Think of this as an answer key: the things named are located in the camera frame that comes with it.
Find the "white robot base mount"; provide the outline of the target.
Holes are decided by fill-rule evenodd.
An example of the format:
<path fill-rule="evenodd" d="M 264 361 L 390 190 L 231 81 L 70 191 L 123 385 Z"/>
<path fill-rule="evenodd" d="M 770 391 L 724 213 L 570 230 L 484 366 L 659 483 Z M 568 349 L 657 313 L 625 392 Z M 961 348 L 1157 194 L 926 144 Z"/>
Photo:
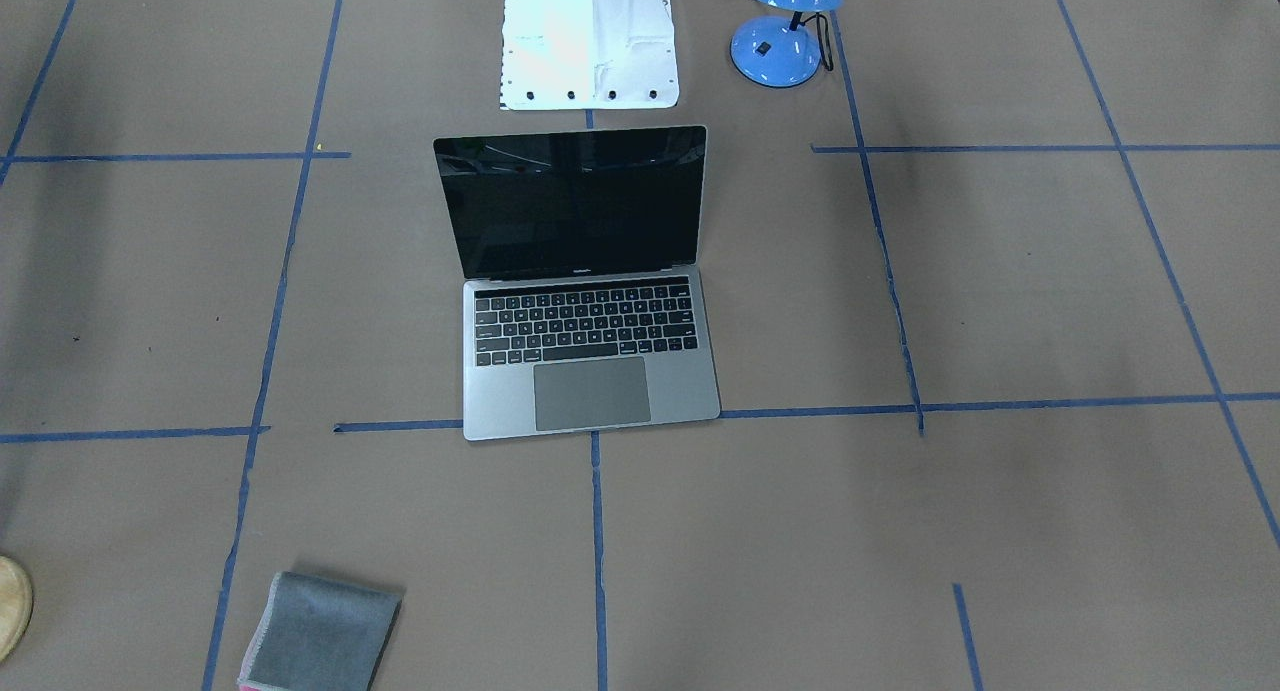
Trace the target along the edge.
<path fill-rule="evenodd" d="M 503 0 L 499 106 L 667 109 L 680 99 L 672 0 Z"/>

